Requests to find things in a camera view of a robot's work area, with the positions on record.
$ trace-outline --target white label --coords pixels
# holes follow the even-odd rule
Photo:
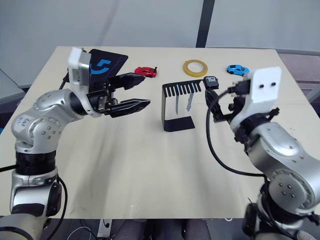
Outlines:
[[[34,118],[29,115],[21,115],[14,123],[13,130],[20,133],[24,130]]]
[[[210,77],[208,77],[208,79],[209,79],[209,82],[216,82],[217,81],[217,79],[214,76],[210,76]]]

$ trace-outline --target screw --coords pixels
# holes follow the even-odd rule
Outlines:
[[[235,110],[235,105],[233,103],[230,103],[228,106],[229,111]]]

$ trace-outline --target blue logo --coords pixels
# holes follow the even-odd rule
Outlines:
[[[111,63],[111,61],[109,61],[109,60],[101,59],[96,66],[102,67],[104,64],[110,64],[110,63]],[[104,74],[109,70],[108,67],[104,67],[100,70],[94,70],[94,69],[92,69],[91,64],[90,64],[90,68],[91,68],[91,74],[93,74],[93,75]]]

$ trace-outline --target black pole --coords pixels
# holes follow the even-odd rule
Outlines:
[[[206,47],[214,5],[215,5],[215,0],[203,0],[198,37],[196,39],[196,45],[195,45],[196,48]]]

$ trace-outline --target black cable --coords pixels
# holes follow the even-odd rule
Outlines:
[[[11,166],[1,167],[1,168],[0,168],[0,173],[5,172],[5,171],[8,171],[8,170],[16,169],[17,167],[18,167],[18,164],[11,165]]]
[[[67,73],[67,74],[65,75],[65,77],[63,78],[62,83],[61,83],[61,85],[60,85],[60,87],[59,87],[59,90],[61,90],[61,89],[64,88],[64,86],[65,86],[66,82],[68,82],[68,80],[69,80],[69,73]]]
[[[109,228],[109,223],[105,223],[105,220],[103,219],[103,225],[106,227],[106,228]]]
[[[250,173],[250,172],[244,172],[244,171],[239,171],[239,170],[235,170],[227,165],[225,165],[220,158],[217,156],[214,148],[212,147],[212,143],[211,143],[211,137],[210,137],[210,113],[214,107],[214,105],[216,105],[219,101],[219,99],[221,99],[224,95],[228,94],[228,90],[224,91],[223,93],[221,93],[210,105],[210,107],[208,108],[208,111],[206,112],[206,120],[205,120],[205,130],[206,130],[206,139],[208,141],[208,145],[209,145],[209,149],[213,155],[213,157],[215,158],[215,160],[225,169],[227,169],[228,171],[235,173],[235,174],[240,174],[240,175],[245,175],[245,176],[251,176],[251,177],[262,177],[264,178],[265,175],[264,174],[260,174],[260,173]]]
[[[59,175],[57,176],[56,181],[59,183],[61,182],[62,186],[63,186],[63,190],[64,190],[64,206],[63,206],[63,211],[60,217],[60,220],[58,222],[58,224],[56,225],[55,229],[52,231],[52,233],[50,234],[50,236],[46,239],[46,240],[50,240],[52,239],[52,237],[55,235],[55,233],[58,231],[60,225],[62,224],[65,214],[66,214],[66,210],[67,210],[67,203],[68,203],[68,191],[67,191],[67,186],[65,184],[65,182],[62,180],[61,177],[59,177]]]
[[[82,219],[79,219],[79,220],[80,220],[80,225],[81,225],[81,227],[90,228],[90,227],[88,227],[88,226],[86,226],[85,224],[82,223]],[[98,240],[98,237],[92,232],[92,230],[89,230],[89,229],[87,229],[87,228],[84,228],[84,229],[87,230],[89,233],[91,233],[92,236],[94,236],[94,238],[95,238],[96,240]]]

